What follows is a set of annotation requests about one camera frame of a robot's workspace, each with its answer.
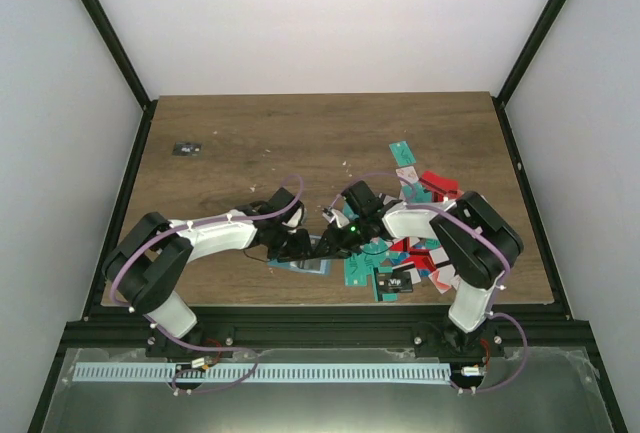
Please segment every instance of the small black object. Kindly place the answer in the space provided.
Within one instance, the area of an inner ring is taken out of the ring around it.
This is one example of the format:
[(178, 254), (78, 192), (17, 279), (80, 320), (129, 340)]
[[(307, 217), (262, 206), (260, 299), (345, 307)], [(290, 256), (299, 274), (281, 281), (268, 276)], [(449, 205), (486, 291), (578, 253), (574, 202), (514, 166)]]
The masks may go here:
[[(282, 210), (294, 199), (295, 195), (286, 188), (279, 188), (268, 201), (256, 201), (249, 205), (238, 206), (236, 209), (247, 216), (266, 215)], [(304, 218), (305, 209), (300, 200), (281, 215), (254, 221), (253, 225), (258, 231), (248, 248), (258, 245), (266, 246), (267, 258), (270, 260), (282, 258), (282, 261), (289, 261), (289, 255), (293, 255), (294, 260), (306, 258), (311, 253), (309, 233), (305, 229), (298, 229), (295, 233), (291, 233), (291, 228), (285, 225), (298, 211)]]
[(374, 278), (378, 289), (378, 296), (382, 293), (411, 293), (411, 273), (409, 270), (394, 270), (391, 273), (380, 273), (374, 269)]
[(345, 201), (359, 217), (370, 216), (382, 209), (384, 203), (362, 180), (342, 192)]
[(445, 342), (456, 353), (462, 354), (464, 352), (467, 352), (470, 348), (477, 347), (478, 339), (482, 336), (486, 326), (487, 322), (485, 321), (474, 331), (467, 333), (458, 328), (449, 319), (449, 317), (446, 317), (444, 321), (444, 328), (442, 330), (442, 336), (444, 337)]
[(198, 156), (202, 151), (202, 143), (190, 143), (188, 141), (177, 141), (173, 145), (174, 156)]

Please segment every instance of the wire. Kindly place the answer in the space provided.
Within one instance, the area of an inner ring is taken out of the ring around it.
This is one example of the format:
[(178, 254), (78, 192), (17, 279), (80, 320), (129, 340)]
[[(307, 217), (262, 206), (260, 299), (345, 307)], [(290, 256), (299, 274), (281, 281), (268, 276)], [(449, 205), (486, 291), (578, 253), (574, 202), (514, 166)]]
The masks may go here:
[[(217, 346), (218, 348), (222, 348), (222, 345), (220, 344), (220, 342), (219, 342), (218, 340), (214, 340), (213, 338), (207, 338), (206, 340), (204, 340), (204, 343), (205, 343), (205, 345), (206, 345), (207, 343), (213, 343), (213, 344), (214, 344), (214, 346)], [(221, 358), (221, 357), (222, 357), (222, 352), (221, 352), (221, 351), (219, 351), (219, 352), (218, 352), (218, 354), (216, 355), (216, 357), (214, 358), (214, 360), (213, 360), (213, 364), (212, 364), (211, 366), (213, 366), (213, 365), (217, 365), (217, 364), (218, 364), (218, 362), (220, 361), (220, 358)]]
[(260, 263), (269, 263), (267, 260), (261, 260), (260, 258), (256, 258), (255, 256), (250, 256), (247, 253), (247, 250), (242, 250), (242, 253), (244, 253), (244, 256), (246, 256), (247, 258), (249, 258), (250, 260), (255, 260), (255, 261), (259, 261)]
[[(144, 315), (146, 319), (148, 319), (149, 321), (152, 321), (150, 317), (148, 317), (147, 315)], [(174, 336), (171, 335), (171, 333), (169, 333), (167, 330), (165, 330), (162, 326), (158, 325), (158, 330), (165, 335), (169, 340), (173, 341), (176, 345), (181, 346), (183, 348), (187, 348), (189, 350), (194, 350), (194, 351), (203, 351), (203, 352), (214, 352), (214, 353), (222, 353), (225, 351), (243, 351), (245, 353), (251, 353), (252, 355), (256, 356), (256, 361), (253, 363), (253, 366), (249, 369), (249, 371), (247, 371), (244, 375), (242, 375), (240, 378), (238, 378), (237, 380), (233, 380), (230, 383), (225, 383), (224, 385), (220, 385), (217, 386), (215, 388), (206, 388), (206, 389), (201, 389), (198, 388), (197, 390), (188, 390), (186, 393), (187, 394), (197, 394), (197, 395), (201, 395), (204, 393), (213, 393), (216, 391), (224, 391), (224, 390), (228, 390), (229, 388), (233, 388), (234, 386), (238, 386), (240, 383), (242, 383), (244, 380), (246, 380), (247, 378), (251, 377), (251, 375), (253, 375), (256, 371), (256, 369), (258, 368), (258, 354), (252, 350), (251, 348), (245, 348), (243, 346), (223, 346), (223, 347), (211, 347), (211, 346), (200, 346), (200, 345), (192, 345), (190, 343), (187, 343), (186, 341), (182, 341), (180, 338), (176, 338)], [(181, 370), (179, 372), (177, 372), (174, 377), (171, 379), (171, 386), (173, 387), (174, 392), (178, 392), (178, 394), (180, 394), (181, 390), (180, 388), (178, 388), (176, 386), (176, 381), (178, 378), (180, 378), (180, 376), (182, 376), (183, 374), (189, 372), (189, 371), (199, 371), (195, 368), (188, 368), (186, 370)]]
[(486, 357), (484, 360), (484, 367), (487, 369), (487, 371), (489, 371), (489, 360), (491, 359), (491, 352), (489, 351), (489, 342), (484, 338), (480, 338), (480, 344), (484, 348), (484, 352), (486, 354)]
[(518, 323), (516, 321), (516, 319), (511, 316), (511, 315), (507, 315), (506, 313), (493, 313), (489, 316), (489, 319), (494, 320), (496, 318), (504, 318), (505, 320), (511, 322), (511, 324), (513, 326), (516, 327), (516, 330), (518, 330), (518, 333), (520, 333), (520, 338), (522, 339), (522, 361), (520, 362), (520, 364), (518, 365), (518, 368), (516, 369), (516, 371), (506, 380), (504, 380), (501, 383), (498, 383), (497, 385), (493, 385), (493, 386), (489, 386), (488, 388), (480, 388), (477, 390), (472, 390), (472, 389), (465, 389), (465, 388), (461, 388), (460, 386), (456, 385), (456, 383), (451, 380), (451, 386), (453, 388), (455, 388), (456, 390), (458, 390), (458, 392), (469, 392), (471, 394), (476, 394), (476, 393), (490, 393), (492, 391), (496, 391), (499, 390), (500, 388), (504, 388), (505, 386), (507, 386), (509, 383), (512, 383), (519, 375), (520, 373), (522, 373), (522, 370), (524, 370), (525, 365), (527, 364), (527, 360), (529, 358), (529, 342), (527, 341), (527, 335), (525, 334), (524, 330), (522, 329), (522, 326), (520, 326), (520, 323)]
[[(406, 180), (406, 179), (402, 178), (401, 176), (396, 175), (395, 173), (389, 173), (387, 171), (373, 171), (371, 173), (366, 173), (366, 174), (356, 178), (355, 180), (351, 181), (347, 186), (345, 186), (342, 189), (342, 191), (346, 190), (347, 188), (349, 188), (352, 185), (355, 185), (357, 182), (359, 182), (360, 180), (362, 180), (364, 178), (369, 178), (370, 176), (391, 176), (393, 178), (398, 178), (403, 183), (406, 183), (407, 185), (409, 185), (411, 187), (411, 190), (413, 191), (413, 193), (411, 194), (411, 196), (409, 198), (406, 198), (405, 201), (413, 200), (416, 197), (416, 195), (418, 194), (418, 190), (416, 189), (415, 185), (413, 183), (411, 183), (409, 180)], [(333, 208), (333, 206), (338, 202), (338, 200), (340, 198), (342, 198), (342, 191), (336, 195), (336, 197), (331, 202), (331, 205), (329, 205), (329, 208)]]
[(386, 253), (386, 252), (387, 252), (387, 251), (389, 251), (390, 249), (391, 249), (391, 247), (389, 246), (389, 247), (387, 247), (387, 249), (386, 249), (386, 250), (378, 251), (377, 253), (372, 253), (372, 252), (369, 252), (369, 251), (364, 251), (364, 248), (363, 248), (363, 249), (362, 249), (362, 251), (361, 251), (361, 253), (364, 253), (365, 255), (373, 255), (373, 256), (375, 256), (375, 255), (379, 255), (379, 254), (381, 254), (381, 253)]

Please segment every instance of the teal card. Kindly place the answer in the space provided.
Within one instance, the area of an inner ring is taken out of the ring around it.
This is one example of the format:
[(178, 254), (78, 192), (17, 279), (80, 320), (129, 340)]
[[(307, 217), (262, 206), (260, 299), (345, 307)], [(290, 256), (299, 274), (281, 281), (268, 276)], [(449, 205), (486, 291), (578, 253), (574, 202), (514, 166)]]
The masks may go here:
[(427, 250), (435, 250), (436, 248), (440, 248), (440, 242), (432, 238), (425, 240), (424, 244), (427, 247)]
[(391, 143), (389, 148), (391, 148), (391, 153), (396, 159), (398, 166), (409, 166), (416, 162), (416, 158), (413, 156), (413, 153), (411, 153), (411, 148), (409, 148), (406, 141)]

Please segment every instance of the red card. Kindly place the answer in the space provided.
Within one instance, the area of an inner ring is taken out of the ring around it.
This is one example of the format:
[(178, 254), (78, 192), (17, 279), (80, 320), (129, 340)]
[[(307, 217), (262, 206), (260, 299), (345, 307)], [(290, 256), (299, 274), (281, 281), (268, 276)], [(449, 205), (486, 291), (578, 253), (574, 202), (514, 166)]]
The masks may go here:
[(438, 176), (431, 171), (425, 171), (419, 181), (428, 191), (433, 193), (434, 202), (443, 201), (445, 196), (449, 199), (456, 199), (459, 196), (457, 180)]
[(403, 251), (408, 251), (409, 248), (410, 248), (409, 238), (403, 238), (402, 240), (398, 240), (397, 242), (395, 242), (391, 246), (391, 248), (389, 248), (389, 250), (403, 252)]
[(433, 264), (433, 261), (431, 260), (431, 257), (429, 255), (411, 255), (400, 264), (404, 265), (405, 263), (413, 263), (418, 270), (436, 270), (436, 265)]

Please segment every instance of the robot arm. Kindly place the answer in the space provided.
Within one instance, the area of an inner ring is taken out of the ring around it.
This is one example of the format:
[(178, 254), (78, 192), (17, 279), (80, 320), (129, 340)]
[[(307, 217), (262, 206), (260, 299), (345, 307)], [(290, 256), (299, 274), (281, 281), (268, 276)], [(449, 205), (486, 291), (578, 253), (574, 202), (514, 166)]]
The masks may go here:
[(167, 220), (159, 213), (145, 215), (102, 265), (105, 277), (114, 281), (124, 264), (149, 239), (169, 229), (178, 231), (152, 247), (152, 260), (140, 256), (118, 285), (118, 292), (132, 308), (162, 326), (176, 338), (187, 335), (197, 323), (195, 314), (182, 301), (175, 286), (191, 261), (224, 250), (245, 249), (257, 244), (273, 248), (288, 242), (288, 236), (304, 221), (304, 205), (298, 202), (284, 214), (269, 219), (290, 204), (294, 196), (280, 188), (269, 201), (232, 209), (224, 215), (195, 221)]
[[(461, 279), (449, 310), (445, 337), (459, 349), (471, 342), (484, 323), (496, 282), (503, 274), (504, 268), (498, 258), (436, 212), (399, 200), (385, 202), (363, 181), (347, 188), (343, 196), (358, 217), (349, 221), (339, 211), (325, 209), (329, 226), (314, 246), (308, 232), (299, 228), (305, 219), (304, 205), (300, 202), (286, 214), (251, 220), (252, 216), (277, 212), (291, 203), (294, 196), (284, 188), (269, 201), (241, 206), (216, 217), (221, 221), (166, 220), (158, 213), (150, 213), (107, 257), (103, 272), (113, 281), (126, 260), (149, 238), (169, 228), (187, 225), (156, 245), (159, 254), (154, 261), (146, 255), (141, 256), (118, 287), (137, 312), (146, 314), (180, 338), (193, 329), (197, 319), (174, 288), (184, 266), (202, 256), (261, 244), (267, 246), (269, 259), (279, 261), (340, 259), (360, 253), (362, 247), (376, 237), (385, 240), (433, 238), (440, 241)], [(478, 193), (467, 192), (457, 200), (436, 205), (485, 237), (510, 265), (522, 252), (520, 237)]]

